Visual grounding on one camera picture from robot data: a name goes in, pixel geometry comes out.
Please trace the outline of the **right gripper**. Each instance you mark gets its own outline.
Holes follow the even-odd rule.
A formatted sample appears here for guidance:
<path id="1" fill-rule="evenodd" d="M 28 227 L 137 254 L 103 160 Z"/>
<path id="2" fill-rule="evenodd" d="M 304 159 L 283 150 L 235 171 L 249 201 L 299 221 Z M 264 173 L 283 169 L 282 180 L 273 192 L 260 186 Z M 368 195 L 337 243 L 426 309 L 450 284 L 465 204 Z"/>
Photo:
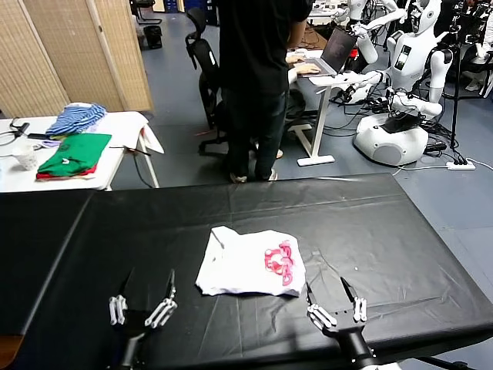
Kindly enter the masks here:
<path id="1" fill-rule="evenodd" d="M 354 314 L 348 310 L 335 311 L 336 318 L 333 317 L 317 303 L 307 282 L 307 315 L 325 336 L 338 343 L 343 358 L 350 365 L 375 365 L 376 355 L 364 339 L 364 324 L 361 323 L 367 321 L 367 300 L 344 277 L 340 280 L 353 304 Z"/>

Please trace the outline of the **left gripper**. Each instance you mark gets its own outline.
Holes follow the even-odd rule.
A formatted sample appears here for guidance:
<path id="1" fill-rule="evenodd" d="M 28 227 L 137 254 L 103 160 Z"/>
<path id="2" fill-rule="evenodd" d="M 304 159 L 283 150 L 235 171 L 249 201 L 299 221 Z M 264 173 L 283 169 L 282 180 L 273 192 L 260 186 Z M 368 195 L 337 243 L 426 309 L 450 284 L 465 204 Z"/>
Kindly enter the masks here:
<path id="1" fill-rule="evenodd" d="M 164 299 L 147 317 L 145 311 L 128 310 L 126 289 L 132 279 L 134 268 L 131 268 L 121 282 L 117 294 L 108 301 L 109 323 L 111 326 L 122 325 L 119 329 L 119 369 L 143 369 L 142 348 L 150 336 L 150 329 L 165 325 L 173 312 L 178 308 L 176 297 L 176 272 L 172 269 L 166 286 Z"/>

